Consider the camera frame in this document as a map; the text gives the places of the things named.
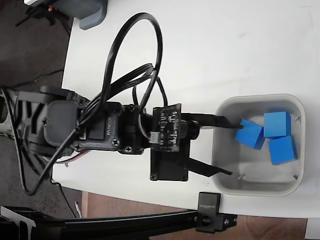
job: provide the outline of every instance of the blue cube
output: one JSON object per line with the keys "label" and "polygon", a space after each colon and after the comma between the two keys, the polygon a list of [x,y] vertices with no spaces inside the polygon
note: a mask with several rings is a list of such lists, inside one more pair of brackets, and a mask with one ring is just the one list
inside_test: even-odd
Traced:
{"label": "blue cube", "polygon": [[273,165],[297,159],[295,141],[292,136],[284,136],[271,140],[269,142],[269,151]]}
{"label": "blue cube", "polygon": [[263,136],[268,139],[277,139],[291,135],[291,116],[286,111],[264,114]]}
{"label": "blue cube", "polygon": [[238,129],[234,139],[250,148],[260,150],[265,142],[264,127],[244,119],[240,125],[243,128]]}

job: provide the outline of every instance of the floor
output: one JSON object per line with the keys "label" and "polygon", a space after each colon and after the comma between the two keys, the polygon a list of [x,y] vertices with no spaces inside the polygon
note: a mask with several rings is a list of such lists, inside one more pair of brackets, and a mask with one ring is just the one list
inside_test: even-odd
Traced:
{"label": "floor", "polygon": [[[15,27],[25,17],[27,6],[22,0],[0,0],[0,85],[12,86],[64,67],[69,36],[59,22],[49,26],[45,19],[31,19]],[[41,85],[60,87],[62,73],[43,78],[41,82],[21,90],[38,91]],[[28,185],[37,177],[26,169]],[[112,217],[170,212],[176,209],[159,205],[122,200],[92,193],[65,189],[70,203],[82,203],[85,217]],[[14,143],[0,138],[0,205],[25,206],[58,218],[71,218],[57,187],[45,183],[36,196],[22,191]],[[171,239],[245,239],[302,240],[306,219],[240,216],[237,227],[215,235],[198,233],[194,229],[152,237]]]}
{"label": "floor", "polygon": [[[69,36],[59,22],[49,26],[46,19],[30,19],[15,24],[26,15],[23,0],[0,0],[0,86],[12,86],[37,76],[63,69]],[[38,91],[41,85],[60,87],[62,73],[43,78],[40,82],[20,90]],[[26,169],[27,185],[33,186],[37,177]],[[81,202],[82,193],[65,189],[74,208]],[[18,173],[17,155],[12,140],[0,137],[0,206],[30,207],[58,218],[72,218],[57,186],[45,183],[35,196],[24,194]]]}

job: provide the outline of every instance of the white bin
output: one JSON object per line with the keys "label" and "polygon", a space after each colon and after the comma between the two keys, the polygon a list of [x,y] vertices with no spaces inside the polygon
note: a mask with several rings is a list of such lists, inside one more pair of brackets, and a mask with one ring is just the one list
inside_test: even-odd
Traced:
{"label": "white bin", "polygon": [[264,113],[286,111],[291,115],[297,160],[272,165],[269,139],[261,150],[235,140],[236,129],[215,128],[213,132],[212,165],[245,174],[243,179],[218,173],[214,185],[224,194],[243,196],[283,197],[297,189],[305,165],[306,113],[302,103],[290,94],[232,97],[224,101],[216,115],[239,124],[241,119],[264,126]]}

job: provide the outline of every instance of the red wire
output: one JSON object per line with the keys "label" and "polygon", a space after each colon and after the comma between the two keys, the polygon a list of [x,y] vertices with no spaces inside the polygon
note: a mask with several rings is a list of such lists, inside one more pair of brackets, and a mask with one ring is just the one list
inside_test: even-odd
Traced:
{"label": "red wire", "polygon": [[79,154],[67,159],[67,160],[63,160],[63,161],[56,161],[55,164],[68,164],[71,163],[79,158],[81,158],[83,155],[86,155],[88,152],[90,152],[90,150],[85,150],[83,152],[80,152]]}

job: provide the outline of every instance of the circuit board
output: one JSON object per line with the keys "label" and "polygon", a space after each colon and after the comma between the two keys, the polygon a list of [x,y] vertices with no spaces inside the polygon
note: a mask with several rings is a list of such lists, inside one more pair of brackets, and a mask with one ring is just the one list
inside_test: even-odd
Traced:
{"label": "circuit board", "polygon": [[178,152],[181,103],[153,109],[151,147],[156,151]]}

